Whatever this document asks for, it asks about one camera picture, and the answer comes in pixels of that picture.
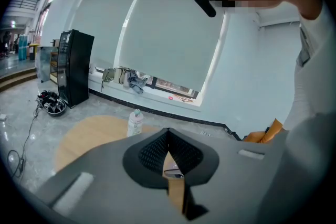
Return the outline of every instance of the gray floor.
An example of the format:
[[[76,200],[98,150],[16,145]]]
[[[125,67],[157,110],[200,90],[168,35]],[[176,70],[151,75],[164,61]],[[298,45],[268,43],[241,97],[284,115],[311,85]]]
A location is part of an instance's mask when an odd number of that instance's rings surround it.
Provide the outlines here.
[[[37,79],[15,86],[0,93],[0,114],[6,114],[7,120],[0,122],[0,150],[1,156],[7,163],[9,150],[14,149],[22,153],[23,143],[28,135],[28,130],[36,108],[38,90],[53,90],[57,86],[51,81],[38,83]],[[97,97],[93,94],[90,98],[74,107],[58,118],[52,118],[45,111],[39,111],[38,118],[31,128],[30,138],[27,141],[26,168],[22,178],[15,179],[35,192],[54,172],[54,155],[62,137],[79,121],[93,115],[112,115],[120,119],[128,119],[133,109]],[[185,129],[194,133],[228,137],[222,127],[202,125],[170,119],[144,112],[144,124],[156,127],[173,127]],[[9,155],[9,165],[15,170],[18,157],[15,153]]]
[[[18,54],[9,54],[8,58],[0,60],[0,77],[35,66],[34,60],[19,61]]]

